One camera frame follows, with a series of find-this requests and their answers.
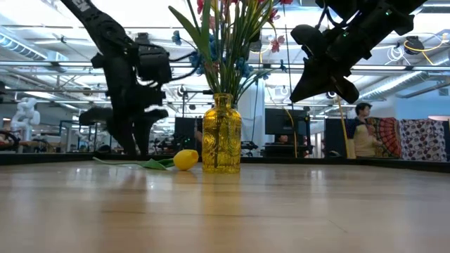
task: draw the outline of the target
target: wooden table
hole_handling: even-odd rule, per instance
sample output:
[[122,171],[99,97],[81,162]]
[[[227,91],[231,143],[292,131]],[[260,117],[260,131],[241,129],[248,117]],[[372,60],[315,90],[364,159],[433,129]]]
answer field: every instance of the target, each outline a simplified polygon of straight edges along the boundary
[[93,162],[0,168],[1,252],[434,253],[450,176],[249,165],[241,175]]

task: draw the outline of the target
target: monitor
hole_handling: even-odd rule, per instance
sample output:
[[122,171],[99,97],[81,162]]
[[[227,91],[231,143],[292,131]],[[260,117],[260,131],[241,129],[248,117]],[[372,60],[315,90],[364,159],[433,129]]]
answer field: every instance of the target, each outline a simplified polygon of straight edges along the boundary
[[[289,110],[294,121],[294,128],[298,135],[307,135],[308,122],[305,118],[308,112],[305,110]],[[293,134],[293,124],[289,115],[283,109],[266,109],[266,134],[290,135]]]

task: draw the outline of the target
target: yellow pole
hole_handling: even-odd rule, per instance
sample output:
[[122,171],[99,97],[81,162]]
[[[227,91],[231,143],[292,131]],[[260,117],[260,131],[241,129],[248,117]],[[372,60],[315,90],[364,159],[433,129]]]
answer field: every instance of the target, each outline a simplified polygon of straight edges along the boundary
[[339,96],[337,96],[337,102],[339,103],[340,121],[342,123],[342,130],[344,131],[345,151],[347,152],[347,159],[349,159],[349,140],[347,138],[347,129],[345,128],[344,111],[342,110]]

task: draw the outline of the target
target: wall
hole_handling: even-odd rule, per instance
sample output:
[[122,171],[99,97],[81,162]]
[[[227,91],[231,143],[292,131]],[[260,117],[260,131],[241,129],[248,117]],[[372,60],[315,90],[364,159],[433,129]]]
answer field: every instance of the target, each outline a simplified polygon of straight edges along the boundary
[[397,99],[398,119],[427,119],[429,116],[450,115],[450,96],[431,91],[408,99]]
[[[372,117],[397,117],[397,101],[398,98],[390,96],[386,101],[372,102]],[[348,118],[356,117],[356,111],[353,109],[348,112]]]

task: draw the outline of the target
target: computer monitor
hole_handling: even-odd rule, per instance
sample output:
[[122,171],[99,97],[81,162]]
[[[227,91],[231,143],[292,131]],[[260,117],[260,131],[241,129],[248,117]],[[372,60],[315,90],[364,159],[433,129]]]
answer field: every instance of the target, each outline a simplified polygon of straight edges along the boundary
[[195,139],[196,131],[203,131],[202,118],[175,118],[175,133],[176,138],[184,140],[184,148],[197,150],[201,144]]
[[[308,123],[305,118],[308,112],[305,110],[289,110],[294,128],[298,135],[306,136]],[[266,134],[291,135],[294,133],[293,123],[289,115],[283,109],[266,109]]]

